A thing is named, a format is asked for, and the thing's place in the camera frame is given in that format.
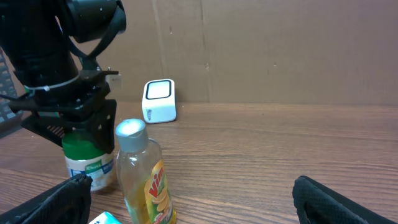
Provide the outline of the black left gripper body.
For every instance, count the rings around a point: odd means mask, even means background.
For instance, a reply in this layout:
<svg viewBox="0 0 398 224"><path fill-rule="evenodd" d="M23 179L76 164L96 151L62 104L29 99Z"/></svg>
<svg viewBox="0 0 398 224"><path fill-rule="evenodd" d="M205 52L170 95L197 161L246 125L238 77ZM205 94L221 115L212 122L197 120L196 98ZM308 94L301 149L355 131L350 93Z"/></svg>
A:
<svg viewBox="0 0 398 224"><path fill-rule="evenodd" d="M43 120L58 118L62 123L113 124L117 103L108 100L106 81L117 71L28 69L17 72L27 93L9 97L13 111L30 111Z"/></svg>

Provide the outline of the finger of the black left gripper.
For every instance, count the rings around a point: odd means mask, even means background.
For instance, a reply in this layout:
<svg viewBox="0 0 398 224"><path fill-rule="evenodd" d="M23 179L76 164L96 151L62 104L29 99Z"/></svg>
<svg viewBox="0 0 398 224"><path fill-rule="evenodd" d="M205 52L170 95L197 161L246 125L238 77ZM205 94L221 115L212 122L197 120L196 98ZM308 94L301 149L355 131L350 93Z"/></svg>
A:
<svg viewBox="0 0 398 224"><path fill-rule="evenodd" d="M65 130L61 126L43 123L38 118L26 118L22 121L21 126L58 146L62 146Z"/></svg>
<svg viewBox="0 0 398 224"><path fill-rule="evenodd" d="M105 100L104 105L93 114L93 120L90 122L91 141L107 154L114 150L116 108L116 100Z"/></svg>

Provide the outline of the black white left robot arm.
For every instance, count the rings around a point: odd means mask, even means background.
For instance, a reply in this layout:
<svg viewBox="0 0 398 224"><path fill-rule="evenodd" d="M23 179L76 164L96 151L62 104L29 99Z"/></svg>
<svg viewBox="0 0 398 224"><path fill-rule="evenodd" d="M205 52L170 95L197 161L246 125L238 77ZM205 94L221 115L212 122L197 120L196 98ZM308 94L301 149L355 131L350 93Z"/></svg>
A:
<svg viewBox="0 0 398 224"><path fill-rule="evenodd" d="M61 144L76 132L98 149L114 149L117 103L97 56L126 30L120 0L13 0L1 2L1 48L27 93L10 99L28 111L22 127Z"/></svg>

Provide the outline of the teal tissue pack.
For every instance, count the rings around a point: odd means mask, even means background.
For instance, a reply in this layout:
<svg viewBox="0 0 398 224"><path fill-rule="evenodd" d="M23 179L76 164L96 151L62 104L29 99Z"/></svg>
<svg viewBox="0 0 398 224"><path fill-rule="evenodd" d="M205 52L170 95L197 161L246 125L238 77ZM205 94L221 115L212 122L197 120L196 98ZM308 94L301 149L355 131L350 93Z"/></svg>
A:
<svg viewBox="0 0 398 224"><path fill-rule="evenodd" d="M116 219L111 213L103 212L97 217L92 219L88 224L122 224L118 219Z"/></svg>

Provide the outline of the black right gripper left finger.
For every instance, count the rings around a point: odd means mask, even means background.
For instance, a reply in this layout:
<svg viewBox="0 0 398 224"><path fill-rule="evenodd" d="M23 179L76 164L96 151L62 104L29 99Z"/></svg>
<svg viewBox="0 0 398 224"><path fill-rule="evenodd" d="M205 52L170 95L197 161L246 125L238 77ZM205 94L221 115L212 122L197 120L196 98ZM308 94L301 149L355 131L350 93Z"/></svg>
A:
<svg viewBox="0 0 398 224"><path fill-rule="evenodd" d="M1 224L87 224L93 179L78 174L1 214Z"/></svg>

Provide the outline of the yellow dish soap bottle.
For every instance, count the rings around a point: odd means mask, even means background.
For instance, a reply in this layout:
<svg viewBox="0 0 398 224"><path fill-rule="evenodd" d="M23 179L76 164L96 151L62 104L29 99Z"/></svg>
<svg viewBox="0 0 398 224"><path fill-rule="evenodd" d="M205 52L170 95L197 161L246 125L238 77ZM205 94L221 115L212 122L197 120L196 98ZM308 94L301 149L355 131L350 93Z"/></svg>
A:
<svg viewBox="0 0 398 224"><path fill-rule="evenodd" d="M132 222L174 224L177 212L160 145L140 119L125 119L115 133L120 146L117 176Z"/></svg>

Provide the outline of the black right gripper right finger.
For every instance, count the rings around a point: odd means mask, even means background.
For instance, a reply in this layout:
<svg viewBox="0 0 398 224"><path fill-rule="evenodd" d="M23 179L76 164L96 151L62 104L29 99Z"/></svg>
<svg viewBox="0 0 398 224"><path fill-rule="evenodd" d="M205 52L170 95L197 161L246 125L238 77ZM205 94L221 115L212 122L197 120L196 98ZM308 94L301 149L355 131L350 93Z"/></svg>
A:
<svg viewBox="0 0 398 224"><path fill-rule="evenodd" d="M292 196L300 224L396 224L304 175Z"/></svg>

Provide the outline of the green lid jar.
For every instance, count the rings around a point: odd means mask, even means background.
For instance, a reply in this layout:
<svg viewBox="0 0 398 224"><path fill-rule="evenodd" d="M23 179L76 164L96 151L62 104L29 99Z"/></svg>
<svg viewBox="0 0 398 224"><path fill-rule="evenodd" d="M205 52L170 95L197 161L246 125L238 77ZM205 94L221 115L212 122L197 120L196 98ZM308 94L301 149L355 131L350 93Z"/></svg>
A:
<svg viewBox="0 0 398 224"><path fill-rule="evenodd" d="M114 152L107 154L77 133L68 133L62 147L70 177L85 174L92 178L91 191L109 187L116 181Z"/></svg>

